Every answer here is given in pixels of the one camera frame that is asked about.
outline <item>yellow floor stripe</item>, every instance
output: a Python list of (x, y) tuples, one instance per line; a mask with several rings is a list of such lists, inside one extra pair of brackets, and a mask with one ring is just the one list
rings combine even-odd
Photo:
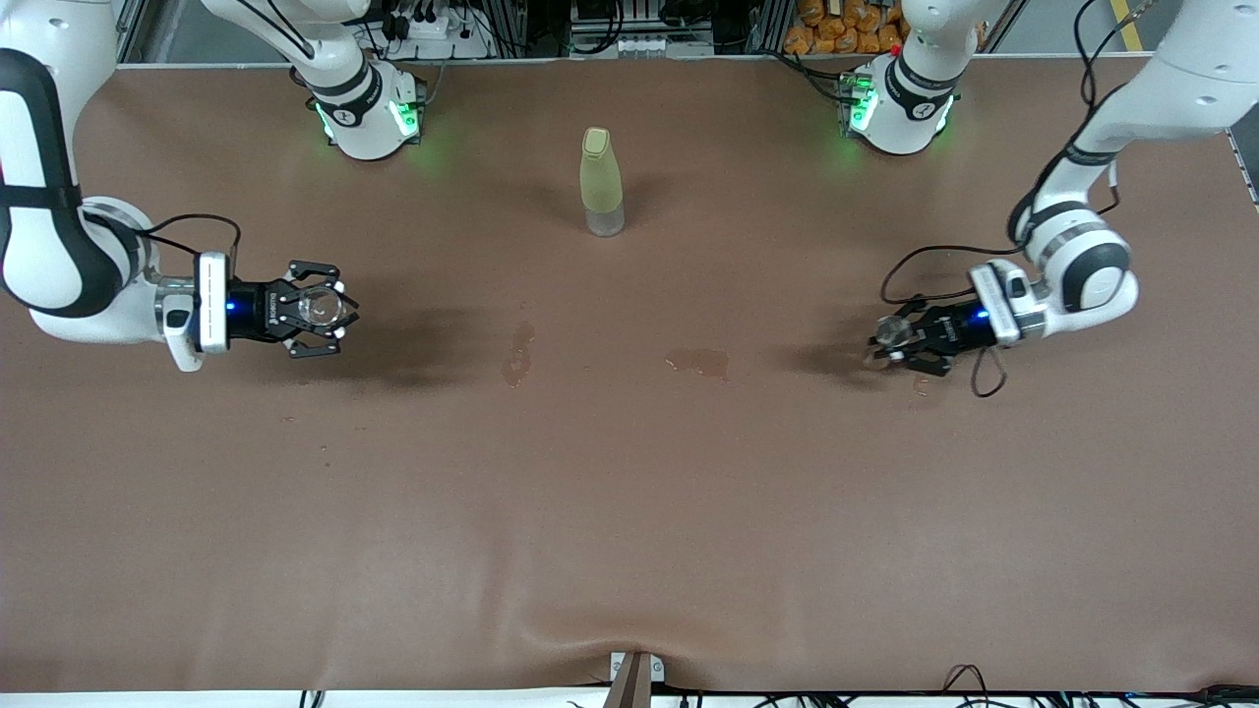
[[(1114, 10), (1114, 21), (1117, 23), (1123, 21), (1123, 18), (1128, 16), (1128, 13), (1132, 11), (1132, 9), (1128, 8), (1128, 0), (1110, 0), (1110, 9)], [(1137, 34), (1136, 23), (1119, 30), (1119, 37), (1123, 38), (1123, 47), (1128, 52), (1143, 50), (1141, 47), (1141, 35)]]

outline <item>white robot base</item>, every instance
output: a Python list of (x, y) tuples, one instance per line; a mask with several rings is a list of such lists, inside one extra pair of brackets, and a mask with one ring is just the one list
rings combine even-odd
[(944, 130), (953, 97), (940, 107), (919, 103), (910, 116), (889, 100), (886, 76), (893, 60), (891, 54), (883, 54), (840, 78), (838, 96), (851, 98), (840, 103), (840, 130), (845, 137), (861, 137), (883, 152), (913, 155)]
[(363, 115), (358, 125), (347, 126), (334, 108), (326, 111), (316, 102), (315, 112), (324, 122), (329, 145), (335, 145), (355, 160), (380, 160), (403, 145), (419, 145), (424, 122), (428, 87), (409, 72), (385, 62), (371, 62), (380, 73), (381, 97)]

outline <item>wet stain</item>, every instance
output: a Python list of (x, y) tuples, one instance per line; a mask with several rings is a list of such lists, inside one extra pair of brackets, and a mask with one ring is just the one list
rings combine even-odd
[(730, 380), (730, 355), (716, 349), (674, 349), (665, 354), (665, 362), (675, 372), (699, 372), (701, 377)]
[(511, 335), (511, 349), (507, 351), (507, 358), (502, 360), (502, 380), (507, 382), (511, 388), (519, 387), (529, 375), (529, 369), (533, 367), (529, 358), (529, 345), (533, 344), (535, 334), (534, 325), (520, 323)]

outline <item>green led light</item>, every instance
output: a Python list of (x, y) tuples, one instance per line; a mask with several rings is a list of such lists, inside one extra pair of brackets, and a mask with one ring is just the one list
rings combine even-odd
[(953, 98), (949, 97), (948, 102), (944, 103), (944, 107), (940, 108), (940, 121), (935, 123), (935, 132), (944, 130), (944, 126), (948, 123), (948, 110), (952, 107), (953, 107)]
[(403, 135), (415, 135), (415, 131), (418, 130), (415, 125), (415, 108), (390, 101), (389, 112), (393, 113), (394, 121), (398, 122), (398, 130), (400, 130)]
[(327, 122), (327, 113), (324, 112), (324, 107), (315, 103), (315, 112), (319, 113), (319, 120), (324, 123), (324, 135), (326, 135), (329, 140), (335, 140), (332, 137), (332, 126)]
[(879, 106), (879, 93), (870, 88), (866, 91), (865, 98), (857, 102), (852, 108), (852, 130), (865, 130), (870, 127), (870, 116), (874, 115), (875, 107)]

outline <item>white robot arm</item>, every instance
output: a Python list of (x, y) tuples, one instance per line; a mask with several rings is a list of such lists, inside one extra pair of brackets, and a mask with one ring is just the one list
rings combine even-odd
[(847, 111), (847, 132), (893, 155), (927, 147), (944, 130), (953, 89), (978, 47), (976, 25), (1002, 0), (905, 0), (910, 33), (899, 54), (856, 69), (870, 86)]
[[(0, 15), (4, 288), (53, 336), (165, 341), (183, 370), (232, 339), (283, 341), (292, 357), (336, 353), (356, 305), (335, 268), (295, 262), (283, 278), (251, 283), (233, 277), (227, 254), (200, 253), (193, 277), (164, 276), (142, 212), (82, 198), (74, 126), (113, 73), (116, 47), (108, 0), (18, 0)], [(295, 285), (312, 275), (324, 281)], [(324, 339), (307, 346), (302, 331)]]
[(369, 0), (201, 0), (219, 18), (274, 47), (315, 96), (329, 140), (356, 160), (379, 160), (419, 139), (424, 86), (363, 54), (341, 23)]
[(1103, 100), (1013, 209), (1008, 237), (1040, 280), (1003, 258), (971, 268), (974, 300), (906, 304), (879, 323), (874, 355), (943, 375), (961, 351), (1124, 315), (1137, 302), (1128, 243), (1089, 205), (1089, 188), (1128, 144), (1214, 135), (1256, 102), (1259, 4), (1185, 0), (1155, 55)]

